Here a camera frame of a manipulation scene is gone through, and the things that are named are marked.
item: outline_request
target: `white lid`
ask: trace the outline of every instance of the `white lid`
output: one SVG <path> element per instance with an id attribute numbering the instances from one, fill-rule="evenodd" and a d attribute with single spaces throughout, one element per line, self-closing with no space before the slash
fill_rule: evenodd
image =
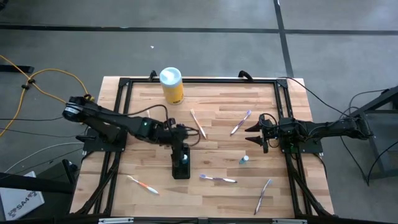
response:
<path id="1" fill-rule="evenodd" d="M 163 85 L 175 87 L 180 83 L 181 72 L 173 67 L 168 67 L 160 72 L 160 82 Z"/>

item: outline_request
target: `concrete floor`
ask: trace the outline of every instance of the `concrete floor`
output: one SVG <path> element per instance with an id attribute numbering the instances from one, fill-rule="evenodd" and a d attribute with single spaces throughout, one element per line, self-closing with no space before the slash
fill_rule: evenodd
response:
<path id="1" fill-rule="evenodd" d="M 13 0 L 0 12 L 0 22 L 121 27 L 206 27 L 277 29 L 272 0 Z M 395 0 L 280 0 L 286 29 L 398 30 Z M 38 71 L 59 68 L 78 75 L 98 96 L 103 76 L 148 75 L 164 67 L 185 76 L 235 77 L 240 70 L 254 77 L 286 76 L 279 34 L 45 32 L 0 30 L 0 54 Z M 398 84 L 398 36 L 287 35 L 295 77 L 321 99 L 345 110 L 362 91 Z M 0 75 L 2 118 L 17 107 L 23 75 Z M 81 95 L 75 80 L 58 73 L 37 77 L 38 84 L 63 99 Z M 377 96 L 358 97 L 361 106 Z M 309 96 L 313 119 L 333 121 L 339 114 Z M 56 118 L 63 105 L 29 90 L 20 118 Z M 61 136 L 78 134 L 83 126 L 65 120 L 17 121 L 12 129 Z M 0 139 L 0 170 L 43 147 L 74 138 L 51 138 L 7 132 Z M 341 217 L 396 222 L 398 178 L 374 180 L 367 187 L 338 138 L 322 140 L 335 213 Z M 374 157 L 367 142 L 347 140 L 367 172 Z M 18 172 L 80 146 L 59 147 L 10 170 Z M 80 152 L 65 156 L 79 164 Z M 48 164 L 35 167 L 36 172 Z"/>

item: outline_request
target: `yellow cable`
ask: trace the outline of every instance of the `yellow cable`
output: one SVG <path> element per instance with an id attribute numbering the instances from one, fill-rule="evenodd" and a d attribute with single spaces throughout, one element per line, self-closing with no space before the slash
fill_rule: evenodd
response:
<path id="1" fill-rule="evenodd" d="M 47 69 L 43 69 L 43 70 L 41 70 L 41 71 L 35 72 L 35 73 L 32 74 L 31 76 L 28 76 L 28 75 L 26 75 L 26 73 L 24 73 L 17 65 L 15 65 L 14 63 L 12 63 L 12 62 L 11 62 L 10 60 L 8 60 L 6 57 L 4 57 L 4 56 L 2 56 L 2 55 L 0 55 L 0 57 L 1 57 L 2 59 L 4 59 L 5 61 L 7 61 L 8 63 L 10 63 L 12 66 L 14 66 L 14 67 L 15 67 L 19 72 L 21 72 L 23 75 L 25 75 L 25 77 L 26 77 L 28 80 L 30 80 L 31 78 L 34 78 L 36 75 L 38 75 L 38 74 L 40 74 L 40 73 L 42 73 L 42 72 L 46 72 L 46 71 L 61 72 L 61 73 L 64 73 L 64 74 L 66 74 L 66 75 L 69 75 L 69 76 L 75 78 L 77 81 L 79 81 L 79 83 L 80 83 L 81 86 L 83 87 L 85 93 L 88 94 L 87 89 L 86 89 L 85 85 L 83 84 L 83 82 L 82 82 L 76 75 L 74 75 L 74 74 L 72 74 L 72 73 L 68 73 L 68 72 L 66 72 L 66 71 L 59 70 L 59 69 L 55 69 L 55 68 L 47 68 Z M 66 103 L 65 100 L 63 100 L 63 99 L 61 99 L 61 98 L 59 98 L 59 97 L 57 97 L 57 96 L 51 95 L 50 93 L 47 93 L 47 92 L 43 91 L 43 90 L 40 89 L 35 83 L 32 83 L 32 85 L 33 85 L 39 92 L 41 92 L 41 93 L 43 93 L 43 94 L 45 94 L 45 95 L 47 95 L 47 96 L 49 96 L 49 97 L 52 97 L 52 98 L 54 98 L 54 99 L 56 99 L 56 100 L 58 100 L 58 101 L 61 101 L 62 103 Z M 18 117 L 18 114 L 19 114 L 19 112 L 20 112 L 20 110 L 21 110 L 21 107 L 22 107 L 22 102 L 24 101 L 24 95 L 25 95 L 25 93 L 26 93 L 26 89 L 23 89 L 23 90 L 22 90 L 22 93 L 21 93 L 21 97 L 19 98 L 18 109 L 17 109 L 17 111 L 16 111 L 14 117 L 12 118 L 12 120 L 10 120 L 10 122 L 7 124 L 6 128 L 4 128 L 4 130 L 0 133 L 0 137 L 7 131 L 7 129 L 8 129 L 8 128 L 11 126 L 11 124 L 14 122 L 14 120 Z"/>

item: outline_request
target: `white cable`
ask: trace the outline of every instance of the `white cable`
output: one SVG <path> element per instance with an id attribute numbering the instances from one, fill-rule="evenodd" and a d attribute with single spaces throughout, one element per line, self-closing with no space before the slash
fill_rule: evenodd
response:
<path id="1" fill-rule="evenodd" d="M 33 153 L 33 154 L 31 154 L 31 155 L 29 155 L 29 156 L 23 158 L 23 159 L 21 159 L 20 161 L 16 162 L 14 165 L 12 165 L 10 168 L 8 168 L 8 170 L 6 170 L 5 172 L 8 172 L 8 171 L 11 170 L 14 166 L 20 164 L 21 162 L 24 162 L 26 159 L 28 159 L 28 158 L 30 158 L 30 157 L 36 155 L 36 154 L 39 153 L 39 152 L 42 152 L 42 151 L 47 150 L 47 149 L 51 149 L 51 148 L 53 148 L 53 147 L 66 146 L 66 145 L 71 145 L 71 144 L 84 144 L 84 143 L 83 143 L 83 142 L 68 142 L 68 143 L 61 143 L 61 144 L 56 144 L 56 145 L 53 145 L 53 146 L 45 147 L 44 149 L 41 149 L 41 150 L 39 150 L 39 151 L 37 151 L 37 152 L 35 152 L 35 153 Z"/>

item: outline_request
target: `wooden table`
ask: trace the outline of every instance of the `wooden table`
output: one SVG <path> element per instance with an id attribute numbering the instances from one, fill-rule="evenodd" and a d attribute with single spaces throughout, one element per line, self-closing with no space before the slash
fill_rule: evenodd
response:
<path id="1" fill-rule="evenodd" d="M 113 109 L 119 78 L 104 77 L 98 98 L 99 105 Z M 312 120 L 306 91 L 291 80 L 288 83 L 294 116 L 297 119 Z M 202 139 L 198 145 L 191 147 L 191 178 L 174 180 L 171 175 L 171 149 L 129 136 L 119 167 L 112 216 L 294 216 L 284 155 L 279 148 L 269 148 L 269 153 L 263 154 L 262 147 L 244 139 L 259 135 L 245 133 L 244 129 L 254 125 L 261 113 L 270 113 L 278 118 L 272 85 L 185 83 L 185 99 L 177 106 L 165 102 L 158 83 L 136 83 L 132 90 L 129 112 L 164 104 L 169 109 L 169 116 L 178 123 L 196 127 L 190 114 L 190 109 L 193 108 L 208 139 Z M 229 136 L 247 110 L 252 110 L 252 115 L 234 135 Z M 164 121 L 164 109 L 154 108 L 150 111 L 150 116 Z M 277 142 L 271 141 L 271 144 L 276 145 Z M 239 165 L 239 160 L 244 155 L 248 155 L 250 160 Z M 94 152 L 83 161 L 71 212 L 78 210 L 98 185 L 103 157 L 103 152 Z M 309 189 L 326 210 L 333 213 L 321 162 L 312 154 L 303 154 L 303 164 Z M 238 183 L 203 180 L 199 178 L 200 174 L 227 177 L 237 180 Z M 127 175 L 155 188 L 160 195 L 143 189 L 129 180 Z M 259 213 L 254 216 L 261 190 L 268 179 L 272 179 L 273 183 L 265 192 Z M 107 189 L 104 192 L 103 202 L 108 196 Z M 304 211 L 301 190 L 298 190 L 298 197 Z"/>

